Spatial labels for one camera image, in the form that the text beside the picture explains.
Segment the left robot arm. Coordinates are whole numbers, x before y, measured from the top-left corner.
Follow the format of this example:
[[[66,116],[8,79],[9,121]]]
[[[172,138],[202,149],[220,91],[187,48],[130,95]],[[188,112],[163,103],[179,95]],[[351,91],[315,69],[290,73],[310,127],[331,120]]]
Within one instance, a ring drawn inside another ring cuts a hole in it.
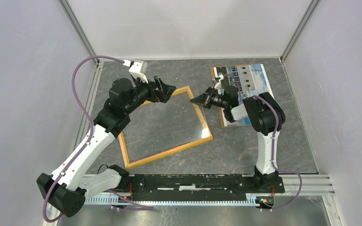
[[[84,203],[110,189],[123,192],[129,179],[113,168],[84,179],[84,174],[101,152],[111,144],[130,123],[130,114],[146,101],[166,103],[176,91],[155,76],[144,83],[140,78],[119,78],[112,83],[109,98],[97,117],[87,116],[90,130],[71,155],[51,174],[42,173],[37,178],[38,188],[44,198],[43,218],[55,222],[61,216],[74,216]]]

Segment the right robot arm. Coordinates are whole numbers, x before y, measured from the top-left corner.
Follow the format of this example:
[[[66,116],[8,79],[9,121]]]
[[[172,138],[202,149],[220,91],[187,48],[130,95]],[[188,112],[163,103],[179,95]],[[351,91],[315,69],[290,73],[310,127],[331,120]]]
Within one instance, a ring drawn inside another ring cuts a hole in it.
[[[209,87],[205,93],[192,98],[191,103],[203,108],[223,109],[228,122],[248,118],[258,136],[258,158],[253,176],[254,188],[259,192],[285,191],[276,163],[277,141],[285,122],[285,114],[269,92],[239,101],[239,89],[227,86],[223,93]]]

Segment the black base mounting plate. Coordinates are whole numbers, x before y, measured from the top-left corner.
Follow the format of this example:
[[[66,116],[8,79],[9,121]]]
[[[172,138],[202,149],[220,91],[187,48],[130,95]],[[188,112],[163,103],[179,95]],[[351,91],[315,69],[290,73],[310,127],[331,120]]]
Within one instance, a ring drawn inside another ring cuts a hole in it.
[[[244,201],[247,194],[284,193],[281,177],[262,182],[244,174],[135,174],[124,176],[114,191],[133,201]]]

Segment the aluminium rail frame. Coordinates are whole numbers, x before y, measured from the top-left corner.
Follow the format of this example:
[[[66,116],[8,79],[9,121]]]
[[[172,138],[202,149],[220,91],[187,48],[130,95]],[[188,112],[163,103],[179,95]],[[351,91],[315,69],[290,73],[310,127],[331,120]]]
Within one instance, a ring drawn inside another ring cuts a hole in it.
[[[130,68],[131,61],[124,60],[123,65]],[[222,89],[218,90],[218,92],[223,93],[227,86],[229,85],[222,85]],[[179,94],[180,92],[181,89],[177,88],[173,95]],[[194,107],[197,110],[198,116],[202,117],[200,109],[203,107],[195,104]],[[123,141],[122,132],[116,139]],[[109,168],[118,171],[122,177],[131,175],[118,165],[109,166],[107,169]],[[107,204],[119,210],[152,210],[156,206],[252,206],[262,212],[273,212],[279,210],[279,207],[275,205],[275,198],[277,196],[290,196],[291,201],[294,202],[301,195],[320,195],[324,200],[331,200],[335,193],[330,177],[327,175],[301,175],[298,172],[285,172],[279,168],[278,170],[279,176],[283,180],[284,193],[247,194],[246,200],[244,201],[133,201],[130,192],[120,193],[114,191],[114,189],[110,189],[88,199],[84,205],[89,203]]]

